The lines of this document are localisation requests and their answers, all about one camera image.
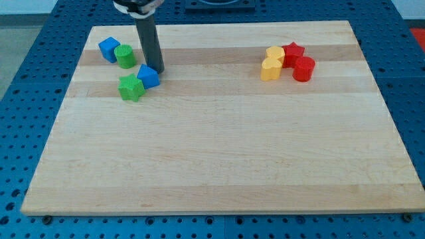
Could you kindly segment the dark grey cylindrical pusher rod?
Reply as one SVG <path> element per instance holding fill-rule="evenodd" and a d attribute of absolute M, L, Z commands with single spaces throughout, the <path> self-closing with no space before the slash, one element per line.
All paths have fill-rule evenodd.
<path fill-rule="evenodd" d="M 158 74 L 162 73 L 165 65 L 153 15 L 144 19 L 136 19 L 135 26 L 146 65 L 154 69 Z"/>

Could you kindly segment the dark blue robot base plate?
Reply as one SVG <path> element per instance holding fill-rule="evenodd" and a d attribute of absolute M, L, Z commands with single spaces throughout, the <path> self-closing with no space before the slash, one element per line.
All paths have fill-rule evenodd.
<path fill-rule="evenodd" d="M 256 0 L 186 0 L 185 11 L 239 11 L 255 10 Z"/>

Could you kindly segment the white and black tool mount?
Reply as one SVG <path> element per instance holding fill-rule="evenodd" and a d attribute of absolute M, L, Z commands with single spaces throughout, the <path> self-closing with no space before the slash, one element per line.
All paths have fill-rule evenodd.
<path fill-rule="evenodd" d="M 164 0 L 113 0 L 114 7 L 134 19 L 146 19 L 155 13 Z"/>

